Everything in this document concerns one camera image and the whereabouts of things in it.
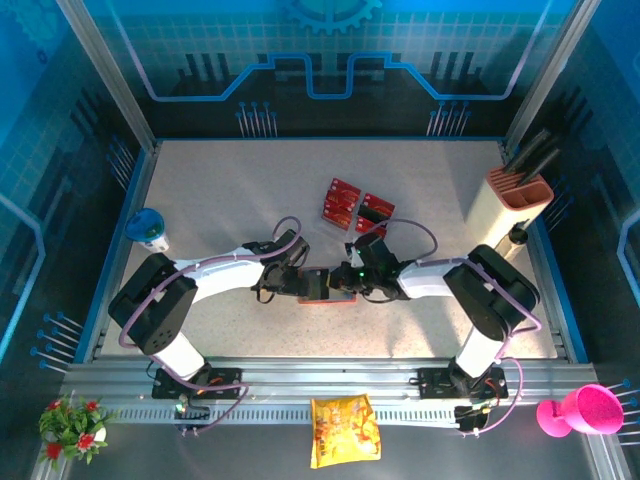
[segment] red box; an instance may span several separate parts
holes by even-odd
[[[393,211],[396,209],[396,206],[393,203],[382,200],[381,198],[376,197],[375,195],[371,195],[370,193],[365,193],[362,204],[386,216],[387,218],[391,218],[391,216],[393,215]]]
[[[354,187],[353,185],[343,182],[339,178],[334,178],[331,181],[331,187],[329,190],[333,190],[334,192],[342,195],[344,198],[353,203],[353,206],[356,206],[358,200],[360,200],[360,189]]]
[[[349,230],[353,215],[344,208],[334,202],[325,201],[324,208],[322,210],[322,218],[329,223],[333,223],[336,227],[342,230]]]
[[[375,223],[373,223],[371,220],[367,220],[364,217],[358,216],[358,222],[356,223],[356,232],[367,233],[374,225]],[[374,232],[382,238],[387,236],[387,229],[384,227],[378,227],[374,230]]]
[[[335,192],[333,190],[329,190],[327,192],[325,201],[335,203],[337,206],[339,206],[340,208],[343,208],[348,212],[353,212],[353,209],[356,206],[356,202],[352,202],[341,193]]]

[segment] yellow snack bag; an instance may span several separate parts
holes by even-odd
[[[368,395],[311,400],[311,468],[380,460],[380,429]]]

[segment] potted plant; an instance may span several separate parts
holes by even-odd
[[[73,402],[63,396],[49,404],[40,416],[40,436],[46,449],[40,461],[50,461],[58,468],[58,458],[86,458],[87,464],[100,447],[106,447],[105,424],[113,417],[98,401]]]

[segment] knife holder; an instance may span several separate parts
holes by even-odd
[[[478,243],[495,248],[514,225],[528,226],[553,200],[541,175],[518,187],[522,173],[489,170],[467,214],[466,223]]]

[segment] beige table surface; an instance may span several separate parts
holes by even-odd
[[[269,240],[276,222],[296,215],[311,245],[309,266],[338,265],[342,244],[319,220],[325,192],[337,176],[396,205],[396,216],[417,220],[440,242],[432,257],[466,255],[476,242],[464,223],[481,179],[500,164],[496,142],[419,140],[165,141],[145,205],[162,213],[173,259],[229,252]],[[387,244],[400,260],[430,248],[420,230],[390,228]],[[146,257],[133,245],[123,281]],[[536,282],[526,251],[514,264]],[[555,357],[545,328],[512,342],[508,354]],[[249,290],[233,290],[196,303],[183,333],[204,355],[448,357],[471,328],[453,298],[422,298],[372,305],[300,306],[277,297],[268,305]],[[130,355],[117,343],[111,321],[102,354]]]

